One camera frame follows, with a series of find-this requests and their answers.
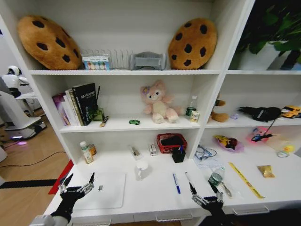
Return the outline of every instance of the cookie pillow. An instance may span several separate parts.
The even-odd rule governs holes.
[[[212,21],[197,18],[180,27],[169,44],[168,55],[173,69],[201,69],[212,56],[217,32]]]
[[[81,65],[79,47],[54,21],[42,16],[25,16],[18,33],[26,51],[50,70],[75,70]]]

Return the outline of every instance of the water bottle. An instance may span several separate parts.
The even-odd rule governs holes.
[[[198,96],[192,96],[190,100],[190,104],[186,109],[186,115],[191,116],[191,112],[195,111],[197,109],[197,97]]]
[[[224,167],[216,169],[209,178],[211,184],[213,184],[214,186],[218,186],[225,176],[225,170],[226,169]]]
[[[92,157],[92,154],[89,150],[89,147],[88,147],[87,143],[85,141],[82,141],[79,145],[80,145],[81,150],[84,154],[86,163],[89,164],[89,163],[93,162],[93,157]]]

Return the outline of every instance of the black book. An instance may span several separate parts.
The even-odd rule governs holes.
[[[96,105],[95,83],[87,83],[72,87],[76,104],[84,126],[92,121],[93,109]]]

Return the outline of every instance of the white cutting board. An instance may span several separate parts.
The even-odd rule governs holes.
[[[85,185],[92,173],[74,171],[70,186]],[[94,188],[86,196],[76,201],[74,210],[98,210],[121,208],[123,205],[125,173],[100,173],[95,172]]]

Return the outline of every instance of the black pen holder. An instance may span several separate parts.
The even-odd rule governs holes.
[[[173,150],[173,160],[175,163],[183,162],[185,158],[185,151],[180,151],[179,148],[174,148]]]

